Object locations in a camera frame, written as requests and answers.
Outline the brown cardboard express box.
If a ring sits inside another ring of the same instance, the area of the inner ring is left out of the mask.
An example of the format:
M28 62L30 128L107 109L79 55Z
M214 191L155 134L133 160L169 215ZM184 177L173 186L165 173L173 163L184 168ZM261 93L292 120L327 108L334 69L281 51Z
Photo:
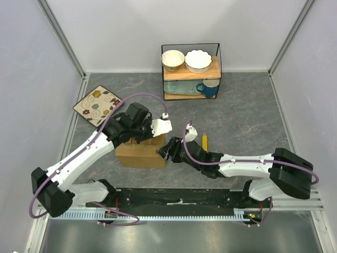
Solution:
M159 135L137 143L130 139L116 148L115 155L123 167L130 168L165 168L165 160L157 150L165 146L165 135Z

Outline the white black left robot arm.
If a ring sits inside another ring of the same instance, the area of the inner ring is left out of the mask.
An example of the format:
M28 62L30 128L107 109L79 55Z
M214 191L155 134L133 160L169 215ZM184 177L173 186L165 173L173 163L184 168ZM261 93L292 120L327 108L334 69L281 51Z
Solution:
M104 179L93 183L74 184L91 165L130 139L137 142L171 131L165 113L154 119L149 109L137 102L127 110L105 120L77 149L46 170L36 168L31 174L33 199L38 200L52 217L59 217L70 207L98 202L103 207L115 203L115 188Z

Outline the yellow utility knife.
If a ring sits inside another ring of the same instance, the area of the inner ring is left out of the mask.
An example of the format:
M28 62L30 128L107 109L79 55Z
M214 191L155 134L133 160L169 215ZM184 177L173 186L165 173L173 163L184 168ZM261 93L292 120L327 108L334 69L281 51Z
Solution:
M202 148L204 151L208 152L208 137L205 133L202 135Z

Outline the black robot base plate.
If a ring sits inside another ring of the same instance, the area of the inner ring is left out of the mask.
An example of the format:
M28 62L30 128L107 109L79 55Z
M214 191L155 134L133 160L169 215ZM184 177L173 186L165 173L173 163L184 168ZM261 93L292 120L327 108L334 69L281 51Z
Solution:
M103 205L132 215L233 215L234 209L270 207L229 189L119 188Z

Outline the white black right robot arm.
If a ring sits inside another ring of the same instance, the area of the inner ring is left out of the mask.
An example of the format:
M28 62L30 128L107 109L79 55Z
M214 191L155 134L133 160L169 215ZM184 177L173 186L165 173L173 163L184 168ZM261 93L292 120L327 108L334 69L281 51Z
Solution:
M319 181L313 164L285 148L266 155L238 157L207 152L195 141L184 143L172 137L158 154L164 160L188 164L211 179L249 177L241 194L242 203L249 208L281 194L309 199L311 187Z

